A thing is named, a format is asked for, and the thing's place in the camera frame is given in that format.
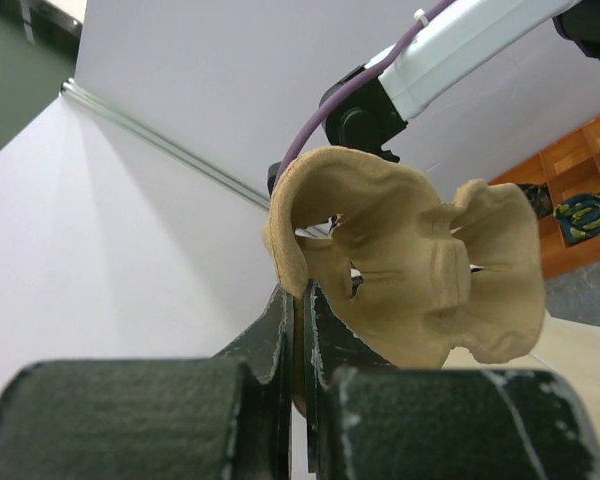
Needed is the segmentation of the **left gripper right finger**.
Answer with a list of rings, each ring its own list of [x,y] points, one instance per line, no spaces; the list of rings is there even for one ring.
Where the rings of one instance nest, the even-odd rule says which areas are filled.
[[[302,300],[308,468],[320,479],[600,479],[581,399],[535,369],[401,369]]]

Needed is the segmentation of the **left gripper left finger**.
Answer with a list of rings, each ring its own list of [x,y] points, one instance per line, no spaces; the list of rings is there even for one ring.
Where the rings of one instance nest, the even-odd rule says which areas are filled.
[[[0,395],[0,479],[286,479],[294,301],[207,359],[31,364]]]

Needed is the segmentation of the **single brown pulp cup carrier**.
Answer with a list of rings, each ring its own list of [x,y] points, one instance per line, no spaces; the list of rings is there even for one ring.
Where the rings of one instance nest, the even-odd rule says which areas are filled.
[[[318,282],[336,316],[396,366],[439,367],[458,347],[501,364],[540,336],[538,224],[514,184],[472,180],[447,203],[410,167],[319,148],[281,175],[263,237],[286,292]]]

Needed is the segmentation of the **brown paper bag with handles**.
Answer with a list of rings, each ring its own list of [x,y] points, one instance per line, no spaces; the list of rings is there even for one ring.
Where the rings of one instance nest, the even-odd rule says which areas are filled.
[[[534,349],[502,366],[563,376],[583,400],[600,438],[600,327],[546,315]]]

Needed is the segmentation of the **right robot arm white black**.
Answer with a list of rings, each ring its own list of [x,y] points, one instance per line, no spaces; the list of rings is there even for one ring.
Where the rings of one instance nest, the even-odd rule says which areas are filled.
[[[414,19],[394,45],[323,94],[283,159],[270,166],[268,189],[317,129],[332,145],[398,162],[384,147],[388,141],[451,86],[547,20],[600,61],[600,1],[439,1]]]

